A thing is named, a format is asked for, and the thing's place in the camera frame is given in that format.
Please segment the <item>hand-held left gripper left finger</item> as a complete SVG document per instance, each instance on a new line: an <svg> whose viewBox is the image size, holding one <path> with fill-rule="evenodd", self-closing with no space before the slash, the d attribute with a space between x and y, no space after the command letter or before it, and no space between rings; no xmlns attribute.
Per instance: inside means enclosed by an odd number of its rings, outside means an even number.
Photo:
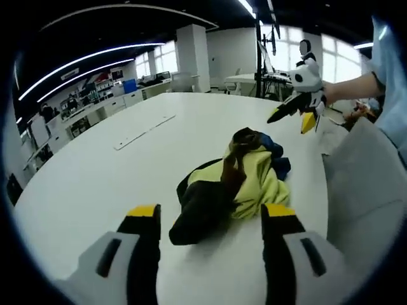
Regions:
<svg viewBox="0 0 407 305"><path fill-rule="evenodd" d="M161 206L131 209L79 257L70 277L56 286L74 304L157 304Z"/></svg>

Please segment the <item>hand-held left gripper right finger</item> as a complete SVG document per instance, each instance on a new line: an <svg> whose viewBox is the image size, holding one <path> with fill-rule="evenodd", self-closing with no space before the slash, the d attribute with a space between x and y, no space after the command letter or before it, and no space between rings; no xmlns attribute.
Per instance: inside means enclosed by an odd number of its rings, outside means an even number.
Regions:
<svg viewBox="0 0 407 305"><path fill-rule="evenodd" d="M261 207L266 304L344 304L350 273L342 253L306 231L284 205Z"/></svg>

